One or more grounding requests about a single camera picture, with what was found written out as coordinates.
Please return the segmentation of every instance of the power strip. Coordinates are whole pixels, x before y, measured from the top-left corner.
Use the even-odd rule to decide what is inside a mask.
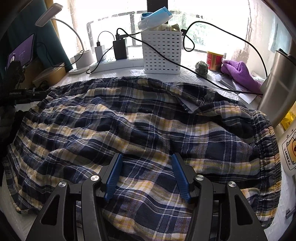
[[[93,63],[89,67],[89,71],[92,72],[98,65],[98,62]],[[97,69],[94,71],[101,72],[106,70],[112,70],[112,69],[122,69],[122,68],[131,68],[131,67],[141,67],[144,66],[144,60],[143,58],[133,58],[133,59],[120,59],[116,60],[115,57],[107,58],[99,64]]]

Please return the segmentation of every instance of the white plastic basket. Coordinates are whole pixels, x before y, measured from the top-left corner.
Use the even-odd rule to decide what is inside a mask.
[[[143,31],[142,40],[165,57],[181,63],[182,33],[173,31]],[[168,62],[148,45],[143,44],[144,72],[153,74],[178,74],[180,67]]]

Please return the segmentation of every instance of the purple towel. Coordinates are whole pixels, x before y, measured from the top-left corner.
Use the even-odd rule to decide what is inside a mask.
[[[251,92],[261,93],[261,84],[250,76],[249,70],[243,61],[224,60],[221,72],[230,75],[236,82]]]

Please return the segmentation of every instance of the white desk lamp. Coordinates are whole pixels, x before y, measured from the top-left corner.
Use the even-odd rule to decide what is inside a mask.
[[[56,20],[59,21],[65,25],[67,25],[79,38],[79,41],[81,43],[83,52],[82,53],[78,53],[74,56],[74,59],[76,62],[76,68],[77,69],[72,69],[69,71],[69,74],[81,74],[83,72],[85,72],[89,66],[94,62],[94,58],[92,55],[92,51],[90,50],[85,50],[82,40],[80,38],[80,36],[78,35],[78,33],[67,23],[65,23],[64,21],[55,18],[55,15],[57,13],[59,13],[61,10],[63,9],[63,6],[58,4],[58,3],[54,3],[52,4],[47,11],[42,14],[42,16],[36,21],[35,26],[38,27],[43,27],[49,20]]]

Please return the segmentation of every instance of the metal pivot bolt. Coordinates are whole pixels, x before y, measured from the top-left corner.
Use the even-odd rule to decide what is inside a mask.
[[[99,180],[100,179],[100,177],[98,176],[98,175],[93,175],[92,177],[91,177],[91,180],[92,181],[97,181],[97,180]]]
[[[230,181],[230,182],[228,183],[228,185],[229,185],[230,187],[232,187],[232,188],[235,188],[235,187],[237,186],[236,183],[233,182],[233,181]]]
[[[197,176],[195,177],[195,179],[198,180],[198,181],[202,181],[202,180],[205,179],[205,177],[204,177],[203,175],[197,175]]]
[[[66,182],[65,181],[61,181],[60,183],[59,183],[59,187],[60,188],[63,188],[64,186],[66,186]]]

